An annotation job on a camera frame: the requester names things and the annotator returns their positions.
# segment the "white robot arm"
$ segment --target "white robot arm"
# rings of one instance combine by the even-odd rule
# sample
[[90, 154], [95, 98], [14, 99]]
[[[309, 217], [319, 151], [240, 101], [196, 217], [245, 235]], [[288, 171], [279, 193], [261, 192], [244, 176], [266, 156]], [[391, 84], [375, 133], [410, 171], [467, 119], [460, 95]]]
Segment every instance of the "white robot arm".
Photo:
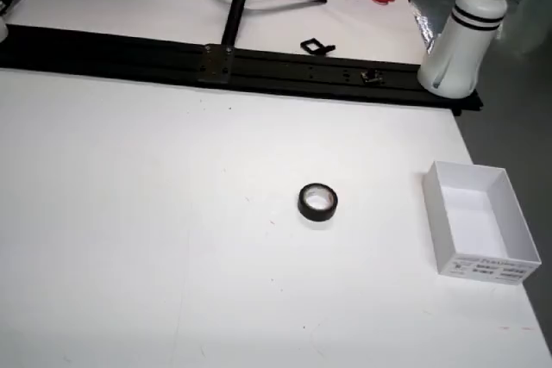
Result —
[[456, 0], [444, 30], [420, 66], [420, 84], [441, 97], [470, 95], [507, 9], [506, 0]]

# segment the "white cardboard box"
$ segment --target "white cardboard box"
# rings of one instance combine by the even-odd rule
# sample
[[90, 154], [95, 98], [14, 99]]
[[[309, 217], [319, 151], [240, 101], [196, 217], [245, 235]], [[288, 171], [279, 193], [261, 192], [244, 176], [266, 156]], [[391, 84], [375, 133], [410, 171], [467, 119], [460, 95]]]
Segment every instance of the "white cardboard box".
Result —
[[504, 169], [436, 161], [423, 193], [442, 275], [520, 284], [541, 264]]

